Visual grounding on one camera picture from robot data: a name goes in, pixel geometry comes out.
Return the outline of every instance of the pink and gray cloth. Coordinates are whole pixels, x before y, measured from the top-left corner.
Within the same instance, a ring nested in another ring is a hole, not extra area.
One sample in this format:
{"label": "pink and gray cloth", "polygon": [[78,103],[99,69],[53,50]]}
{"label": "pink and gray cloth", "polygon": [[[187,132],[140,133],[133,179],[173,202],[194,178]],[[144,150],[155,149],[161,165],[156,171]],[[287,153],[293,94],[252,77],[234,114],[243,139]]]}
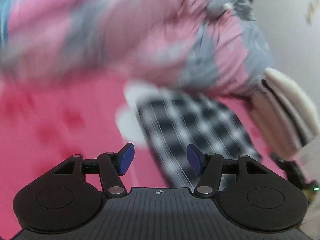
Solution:
{"label": "pink and gray cloth", "polygon": [[1,20],[0,71],[22,80],[108,67],[248,95],[272,65],[249,0],[12,0]]}

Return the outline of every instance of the black and white checkered cloth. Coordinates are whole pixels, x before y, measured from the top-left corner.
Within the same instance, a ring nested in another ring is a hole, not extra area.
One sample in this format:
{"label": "black and white checkered cloth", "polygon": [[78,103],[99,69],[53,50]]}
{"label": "black and white checkered cloth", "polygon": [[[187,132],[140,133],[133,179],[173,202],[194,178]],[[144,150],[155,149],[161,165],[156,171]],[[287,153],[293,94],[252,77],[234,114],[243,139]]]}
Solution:
{"label": "black and white checkered cloth", "polygon": [[[190,187],[193,191],[200,179],[186,158],[189,144],[225,159],[246,154],[260,160],[236,114],[216,100],[173,93],[144,101],[138,105],[138,114],[150,146],[173,187]],[[232,179],[233,175],[223,175],[220,190]]]}

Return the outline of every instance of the light blue fabric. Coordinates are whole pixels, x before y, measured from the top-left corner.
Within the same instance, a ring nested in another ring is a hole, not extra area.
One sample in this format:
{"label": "light blue fabric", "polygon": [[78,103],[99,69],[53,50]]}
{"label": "light blue fabric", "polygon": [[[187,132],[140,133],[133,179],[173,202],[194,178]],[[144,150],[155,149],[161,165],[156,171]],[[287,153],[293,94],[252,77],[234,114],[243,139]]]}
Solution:
{"label": "light blue fabric", "polygon": [[0,43],[4,47],[8,40],[8,18],[12,0],[0,0]]}

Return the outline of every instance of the circular pad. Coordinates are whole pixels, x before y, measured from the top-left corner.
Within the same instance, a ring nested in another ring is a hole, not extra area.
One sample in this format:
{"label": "circular pad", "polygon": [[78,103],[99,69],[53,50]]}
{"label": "circular pad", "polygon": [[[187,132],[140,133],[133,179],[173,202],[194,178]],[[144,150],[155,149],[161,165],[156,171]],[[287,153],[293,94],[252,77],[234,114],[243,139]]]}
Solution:
{"label": "circular pad", "polygon": [[44,208],[58,209],[68,206],[73,201],[73,198],[72,191],[61,187],[54,187],[41,191],[36,201]]}
{"label": "circular pad", "polygon": [[247,199],[252,205],[260,208],[276,208],[284,202],[284,196],[280,191],[268,187],[250,190]]}
{"label": "circular pad", "polygon": [[303,193],[277,175],[244,176],[221,192],[219,204],[232,222],[263,232],[298,226],[308,206]]}

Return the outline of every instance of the gray fabric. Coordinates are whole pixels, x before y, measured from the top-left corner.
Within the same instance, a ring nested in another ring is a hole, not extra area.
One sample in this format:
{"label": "gray fabric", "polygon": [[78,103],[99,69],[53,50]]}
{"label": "gray fabric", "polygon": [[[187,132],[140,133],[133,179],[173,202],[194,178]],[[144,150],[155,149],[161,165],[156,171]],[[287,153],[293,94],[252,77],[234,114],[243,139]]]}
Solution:
{"label": "gray fabric", "polygon": [[71,66],[86,62],[84,67],[87,68],[98,67],[104,62],[103,36],[97,34],[99,28],[96,25],[105,7],[105,0],[89,0],[74,8],[71,13],[72,32],[65,38],[62,61],[69,61]]}
{"label": "gray fabric", "polygon": [[255,20],[249,0],[208,0],[207,11],[212,17],[219,18],[225,12],[224,5],[227,3],[232,4],[234,11],[241,20]]}
{"label": "gray fabric", "polygon": [[189,52],[187,65],[183,67],[179,86],[193,89],[214,86],[219,78],[214,55],[215,42],[208,33],[208,25],[203,23],[197,31],[196,42]]}
{"label": "gray fabric", "polygon": [[247,49],[247,57],[244,59],[244,67],[248,73],[248,79],[239,93],[250,95],[254,92],[252,89],[264,77],[264,70],[272,67],[273,57],[271,55],[268,43],[258,28],[256,21],[240,21],[243,30],[243,46]]}

